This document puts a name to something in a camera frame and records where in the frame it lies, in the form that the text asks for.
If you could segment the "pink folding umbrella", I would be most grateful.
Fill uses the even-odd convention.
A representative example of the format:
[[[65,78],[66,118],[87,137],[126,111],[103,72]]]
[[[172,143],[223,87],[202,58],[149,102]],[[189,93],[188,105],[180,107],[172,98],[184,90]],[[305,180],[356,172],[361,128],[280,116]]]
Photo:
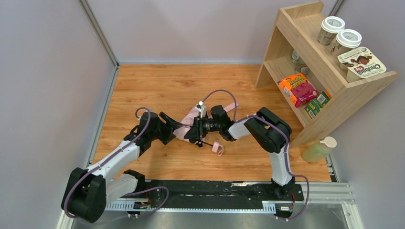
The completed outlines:
[[[244,122],[237,123],[232,121],[227,115],[227,112],[237,108],[237,106],[238,104],[230,104],[226,107],[223,107],[222,105],[212,107],[210,113],[207,113],[207,124],[204,125],[204,129],[206,129],[207,134],[209,132],[219,132],[222,138],[226,141],[235,141],[249,134],[248,130],[244,126]],[[186,141],[184,139],[184,135],[188,132],[190,127],[193,126],[195,117],[197,117],[197,111],[192,108],[180,122],[181,127],[174,131],[176,138]],[[218,156],[221,156],[224,152],[224,146],[222,144],[218,142],[214,142],[213,144],[207,143],[205,138],[203,138],[198,144],[194,145],[197,145],[199,148],[203,148],[204,145],[210,146],[212,151]]]

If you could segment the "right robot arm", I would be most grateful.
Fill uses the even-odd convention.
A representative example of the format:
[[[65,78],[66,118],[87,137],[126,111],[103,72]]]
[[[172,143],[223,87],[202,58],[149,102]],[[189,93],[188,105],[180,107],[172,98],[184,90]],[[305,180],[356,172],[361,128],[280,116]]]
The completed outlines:
[[[226,141],[251,135],[269,153],[271,181],[275,191],[286,194],[292,189],[295,178],[290,171],[288,157],[292,130],[286,122],[265,107],[240,121],[232,121],[221,105],[212,107],[210,114],[205,116],[200,114],[203,111],[202,105],[197,105],[196,110],[197,115],[190,125],[186,125],[185,133],[180,136],[182,139],[201,147],[209,132],[219,132]]]

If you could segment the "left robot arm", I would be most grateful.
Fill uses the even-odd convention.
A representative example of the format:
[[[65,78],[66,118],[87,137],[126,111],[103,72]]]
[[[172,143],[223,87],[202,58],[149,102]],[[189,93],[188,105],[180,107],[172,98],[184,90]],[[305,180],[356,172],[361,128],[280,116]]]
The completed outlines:
[[[75,168],[69,176],[61,208],[65,215],[96,222],[111,202],[136,190],[141,175],[128,170],[115,176],[130,162],[138,159],[155,140],[168,144],[182,124],[164,112],[156,114],[147,109],[138,118],[123,141],[99,162],[85,169]]]

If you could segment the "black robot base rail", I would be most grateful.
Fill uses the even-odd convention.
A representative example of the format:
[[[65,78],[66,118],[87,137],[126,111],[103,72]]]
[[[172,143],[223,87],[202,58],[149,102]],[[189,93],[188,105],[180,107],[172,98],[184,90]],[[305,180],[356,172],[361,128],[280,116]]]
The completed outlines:
[[[147,180],[145,188],[147,193],[118,199],[106,210],[276,214],[291,213],[294,204],[305,200],[299,184],[285,194],[270,182],[249,181]]]

